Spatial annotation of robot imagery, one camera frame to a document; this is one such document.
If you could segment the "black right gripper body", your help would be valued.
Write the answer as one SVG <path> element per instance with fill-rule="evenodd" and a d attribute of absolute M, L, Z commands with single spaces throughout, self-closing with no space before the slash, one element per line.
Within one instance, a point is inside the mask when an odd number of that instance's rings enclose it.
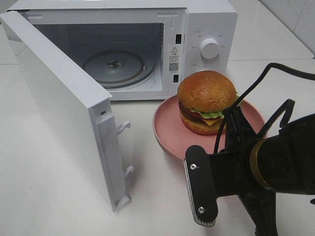
<path fill-rule="evenodd" d="M 276 236 L 276 193 L 314 195 L 315 135 L 293 132 L 209 156 L 217 197 L 238 195 L 257 236 Z"/>

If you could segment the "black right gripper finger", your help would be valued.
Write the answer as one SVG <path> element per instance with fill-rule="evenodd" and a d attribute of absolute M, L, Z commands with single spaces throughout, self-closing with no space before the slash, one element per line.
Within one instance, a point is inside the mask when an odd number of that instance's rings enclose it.
<path fill-rule="evenodd" d="M 236 107 L 228 118 L 225 127 L 224 151 L 243 149 L 256 137 L 256 132 L 244 116 L 241 107 Z"/>

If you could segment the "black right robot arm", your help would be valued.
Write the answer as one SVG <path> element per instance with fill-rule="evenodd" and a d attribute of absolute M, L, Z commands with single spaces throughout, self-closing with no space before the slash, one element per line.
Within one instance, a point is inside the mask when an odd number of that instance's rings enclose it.
<path fill-rule="evenodd" d="M 227 121 L 225 147 L 210 155 L 217 196 L 238 195 L 257 236 L 275 236 L 276 194 L 315 193 L 315 117 L 290 121 L 282 105 L 259 132 L 236 107 Z"/>

